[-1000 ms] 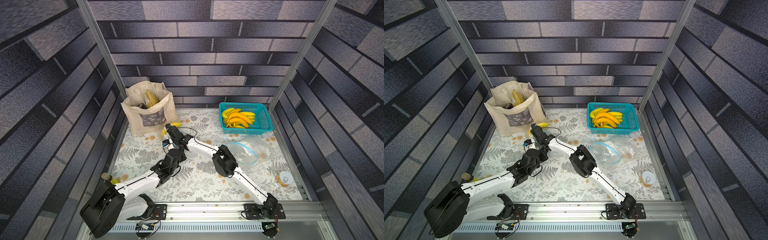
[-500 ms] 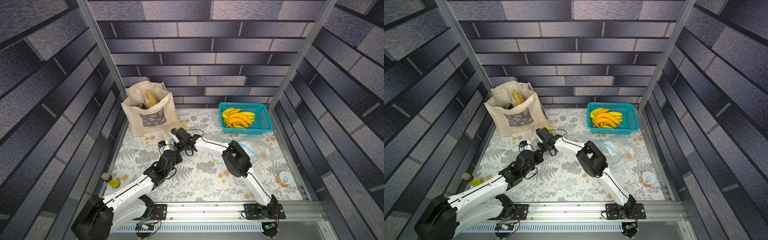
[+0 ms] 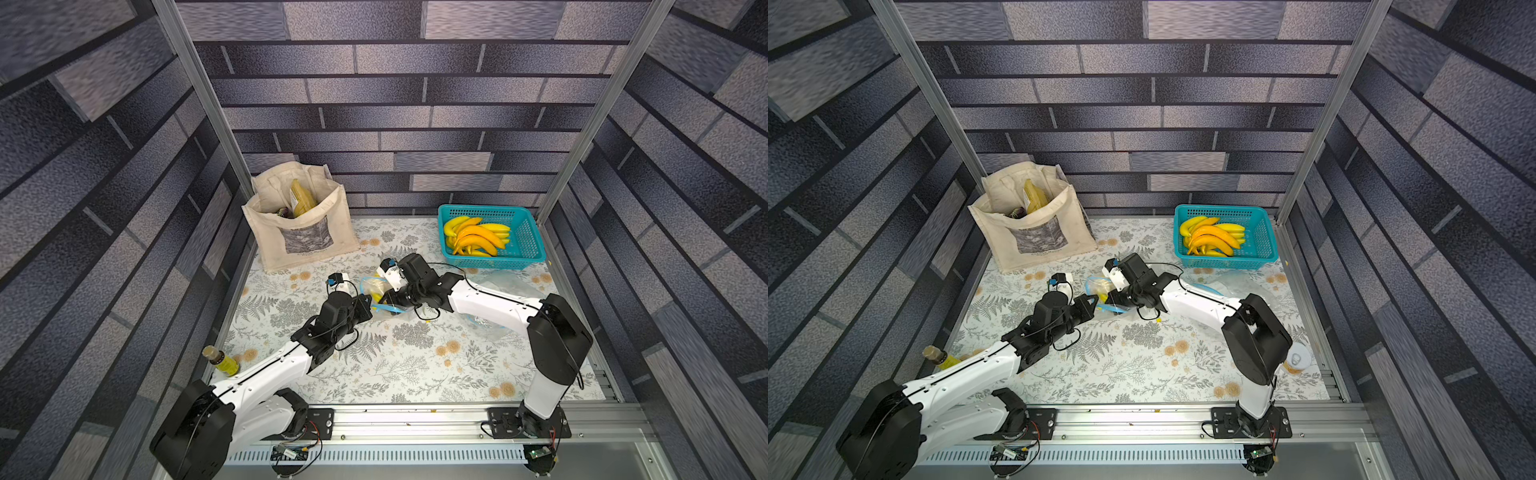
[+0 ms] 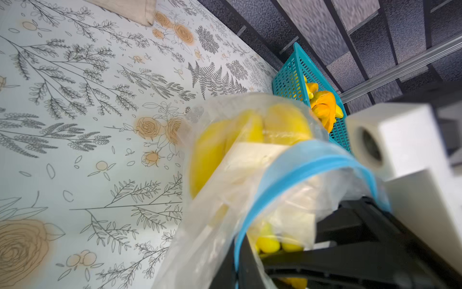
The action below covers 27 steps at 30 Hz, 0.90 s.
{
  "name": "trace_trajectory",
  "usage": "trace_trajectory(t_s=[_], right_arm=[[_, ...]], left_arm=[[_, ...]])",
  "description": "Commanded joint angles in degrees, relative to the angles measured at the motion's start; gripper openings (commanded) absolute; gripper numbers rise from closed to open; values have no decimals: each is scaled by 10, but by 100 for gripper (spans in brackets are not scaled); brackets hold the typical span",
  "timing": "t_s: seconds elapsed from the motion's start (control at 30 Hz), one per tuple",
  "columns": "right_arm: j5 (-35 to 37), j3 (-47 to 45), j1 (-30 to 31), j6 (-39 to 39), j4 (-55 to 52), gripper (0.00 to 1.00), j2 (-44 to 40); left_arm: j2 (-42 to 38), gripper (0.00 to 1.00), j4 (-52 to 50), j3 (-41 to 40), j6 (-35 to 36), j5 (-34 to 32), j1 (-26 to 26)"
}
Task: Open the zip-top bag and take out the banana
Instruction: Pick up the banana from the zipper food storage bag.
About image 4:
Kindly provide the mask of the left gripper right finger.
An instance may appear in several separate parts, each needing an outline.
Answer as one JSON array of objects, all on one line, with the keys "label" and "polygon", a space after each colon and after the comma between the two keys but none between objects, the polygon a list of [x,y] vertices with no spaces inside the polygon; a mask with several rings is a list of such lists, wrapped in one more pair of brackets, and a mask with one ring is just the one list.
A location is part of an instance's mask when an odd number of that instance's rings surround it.
[{"label": "left gripper right finger", "polygon": [[261,277],[256,259],[253,255],[247,236],[244,237],[239,252],[239,264],[237,269],[238,289],[265,289],[266,286]]}]

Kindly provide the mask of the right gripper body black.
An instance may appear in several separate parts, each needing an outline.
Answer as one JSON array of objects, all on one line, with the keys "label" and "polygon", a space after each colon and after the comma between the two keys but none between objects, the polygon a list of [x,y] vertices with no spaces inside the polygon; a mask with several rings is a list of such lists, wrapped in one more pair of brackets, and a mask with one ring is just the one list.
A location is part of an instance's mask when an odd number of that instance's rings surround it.
[{"label": "right gripper body black", "polygon": [[317,224],[328,248],[263,259],[274,281],[302,278],[310,289],[459,289],[462,276],[369,198],[344,201]]}]

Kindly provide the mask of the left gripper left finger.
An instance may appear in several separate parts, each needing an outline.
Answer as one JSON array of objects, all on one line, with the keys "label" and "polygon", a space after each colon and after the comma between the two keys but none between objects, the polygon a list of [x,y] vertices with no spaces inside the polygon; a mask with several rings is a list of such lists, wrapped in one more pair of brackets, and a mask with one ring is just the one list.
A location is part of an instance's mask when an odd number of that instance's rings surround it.
[{"label": "left gripper left finger", "polygon": [[229,249],[209,289],[235,289],[237,273],[234,265],[234,249]]}]

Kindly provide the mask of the zip-top bag of bananas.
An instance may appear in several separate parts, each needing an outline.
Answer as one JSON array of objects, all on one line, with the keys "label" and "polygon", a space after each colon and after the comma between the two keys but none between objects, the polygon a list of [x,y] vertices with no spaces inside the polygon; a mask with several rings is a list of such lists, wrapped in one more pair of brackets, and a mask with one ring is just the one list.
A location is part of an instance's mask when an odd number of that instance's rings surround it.
[{"label": "zip-top bag of bananas", "polygon": [[185,154],[184,218],[157,289],[206,289],[228,253],[232,272],[278,251],[314,248],[316,225],[343,201],[391,209],[375,175],[332,142],[304,103],[265,93],[203,101],[178,130]]}]

